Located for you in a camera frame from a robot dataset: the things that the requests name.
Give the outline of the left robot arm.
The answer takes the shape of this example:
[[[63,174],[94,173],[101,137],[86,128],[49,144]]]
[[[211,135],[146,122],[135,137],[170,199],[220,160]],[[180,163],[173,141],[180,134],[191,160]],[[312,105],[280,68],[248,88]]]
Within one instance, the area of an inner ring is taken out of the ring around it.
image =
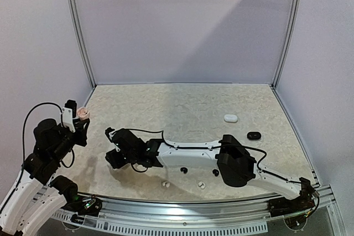
[[[24,160],[1,203],[1,235],[34,235],[63,207],[78,214],[96,214],[100,210],[94,196],[80,196],[76,183],[54,175],[74,146],[86,146],[89,123],[89,119],[75,119],[63,127],[54,119],[45,119],[34,129],[34,151]]]

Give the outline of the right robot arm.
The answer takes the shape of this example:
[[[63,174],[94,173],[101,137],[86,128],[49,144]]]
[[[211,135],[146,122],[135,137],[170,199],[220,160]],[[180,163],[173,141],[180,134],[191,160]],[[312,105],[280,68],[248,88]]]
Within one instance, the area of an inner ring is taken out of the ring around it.
[[[203,143],[178,143],[163,137],[142,140],[134,129],[107,128],[105,135],[114,145],[107,152],[106,161],[120,169],[127,164],[146,169],[161,167],[179,168],[187,173],[189,169],[203,167],[211,169],[213,175],[221,176],[229,187],[258,187],[286,198],[286,207],[297,212],[308,200],[316,196],[316,189],[304,177],[283,177],[261,165],[234,136],[223,135],[221,140]]]

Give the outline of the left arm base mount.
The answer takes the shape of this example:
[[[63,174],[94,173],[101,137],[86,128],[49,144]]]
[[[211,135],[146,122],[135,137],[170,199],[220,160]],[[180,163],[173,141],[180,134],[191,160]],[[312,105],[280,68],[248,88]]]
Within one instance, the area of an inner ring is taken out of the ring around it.
[[[103,200],[95,195],[78,196],[76,201],[67,203],[62,209],[75,212],[79,216],[98,217],[103,206]]]

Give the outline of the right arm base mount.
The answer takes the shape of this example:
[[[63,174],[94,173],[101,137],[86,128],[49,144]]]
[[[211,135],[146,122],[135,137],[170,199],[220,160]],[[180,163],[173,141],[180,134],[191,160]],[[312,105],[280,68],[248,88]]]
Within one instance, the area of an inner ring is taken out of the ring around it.
[[[319,207],[320,194],[310,183],[301,183],[299,195],[292,200],[285,197],[268,201],[268,210],[271,217],[304,211],[304,218],[309,218]]]

